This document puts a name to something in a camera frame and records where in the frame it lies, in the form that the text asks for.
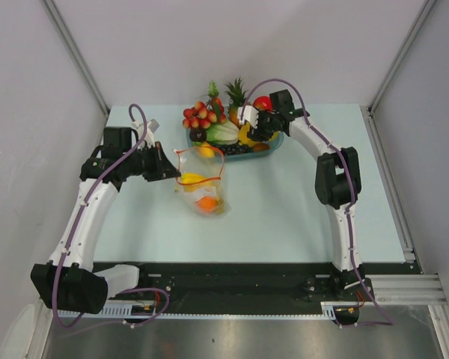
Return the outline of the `yellow bell pepper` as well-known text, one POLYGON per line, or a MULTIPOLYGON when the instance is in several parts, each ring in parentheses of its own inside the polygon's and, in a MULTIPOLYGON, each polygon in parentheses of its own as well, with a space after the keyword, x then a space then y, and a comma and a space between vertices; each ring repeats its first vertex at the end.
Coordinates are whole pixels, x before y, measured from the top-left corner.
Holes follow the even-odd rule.
POLYGON ((262 141, 250 141, 250 140, 247 138, 247 136, 246 136, 246 134, 247 134, 247 132, 248 132, 248 130, 249 130, 250 128, 251 128, 250 123, 246 123, 244 126, 242 126, 242 127, 240 128, 239 133, 238 133, 238 141, 239 141, 239 143, 241 143, 241 144, 243 144, 243 145, 247 145, 247 146, 249 146, 249 147, 253 147, 253 146, 255 146, 255 145, 258 144, 258 143, 264 143, 264 142, 266 142, 266 139, 265 139, 265 140, 262 140, 262 141))

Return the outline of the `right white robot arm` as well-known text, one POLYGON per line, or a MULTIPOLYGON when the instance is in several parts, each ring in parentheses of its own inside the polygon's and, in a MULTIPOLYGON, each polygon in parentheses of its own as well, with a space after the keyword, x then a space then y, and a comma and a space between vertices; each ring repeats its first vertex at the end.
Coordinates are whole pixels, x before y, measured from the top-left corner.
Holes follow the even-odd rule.
POLYGON ((325 206, 332 231, 334 269, 330 290, 339 300, 347 300, 363 283, 362 261, 355 233, 355 205, 361 191, 357 150, 338 147, 309 119, 304 105, 294 106, 288 90, 269 95, 272 109, 259 110, 245 105, 238 110, 241 125, 248 124, 248 137, 270 139, 282 132, 299 143, 315 159, 316 196, 325 206))

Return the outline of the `orange fruit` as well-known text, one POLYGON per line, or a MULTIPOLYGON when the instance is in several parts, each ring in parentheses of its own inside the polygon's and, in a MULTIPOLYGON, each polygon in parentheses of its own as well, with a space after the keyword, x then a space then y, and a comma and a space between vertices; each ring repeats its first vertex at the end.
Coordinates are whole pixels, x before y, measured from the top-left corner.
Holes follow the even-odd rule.
POLYGON ((205 213, 213 213, 216 210, 218 201, 214 197, 205 196, 198 200, 196 205, 205 213))

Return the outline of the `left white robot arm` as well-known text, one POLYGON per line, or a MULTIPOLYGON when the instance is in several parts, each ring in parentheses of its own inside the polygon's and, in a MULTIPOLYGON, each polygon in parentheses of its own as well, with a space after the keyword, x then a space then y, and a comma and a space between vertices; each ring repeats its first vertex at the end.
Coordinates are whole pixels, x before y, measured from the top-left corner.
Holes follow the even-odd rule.
POLYGON ((80 170, 79 192, 56 249, 31 270, 31 281, 54 313, 98 314, 106 301, 127 292, 145 297, 150 280, 137 266, 117 264, 94 271, 94 254, 106 216, 130 177, 147 182, 174 179, 180 172, 168 160, 153 130, 145 125, 107 127, 80 170))

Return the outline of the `yellow banana bunch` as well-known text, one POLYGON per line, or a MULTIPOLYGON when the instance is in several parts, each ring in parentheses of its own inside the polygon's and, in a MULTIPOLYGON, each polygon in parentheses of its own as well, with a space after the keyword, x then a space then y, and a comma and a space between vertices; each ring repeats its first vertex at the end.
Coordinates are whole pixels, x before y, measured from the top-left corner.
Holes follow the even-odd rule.
POLYGON ((195 173, 184 173, 180 178, 180 184, 185 186, 198 185, 206 181, 207 178, 205 176, 195 173))

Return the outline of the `clear zip top bag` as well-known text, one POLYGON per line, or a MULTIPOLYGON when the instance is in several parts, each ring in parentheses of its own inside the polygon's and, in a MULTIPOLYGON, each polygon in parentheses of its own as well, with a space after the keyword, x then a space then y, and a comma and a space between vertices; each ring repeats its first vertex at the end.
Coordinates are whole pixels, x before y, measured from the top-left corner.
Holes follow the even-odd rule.
POLYGON ((190 209, 199 215, 211 218, 222 217, 229 210, 224 190, 225 157, 217 148, 215 148, 215 152, 214 158, 207 159, 198 154, 197 147, 174 150, 174 154, 177 156, 177 168, 181 176, 184 173, 195 173, 207 178, 207 181, 201 184, 185 186, 180 184, 180 176, 175 179, 175 192, 181 196, 190 209), (218 201, 213 213, 205 213, 196 205, 196 202, 205 196, 214 197, 218 201))

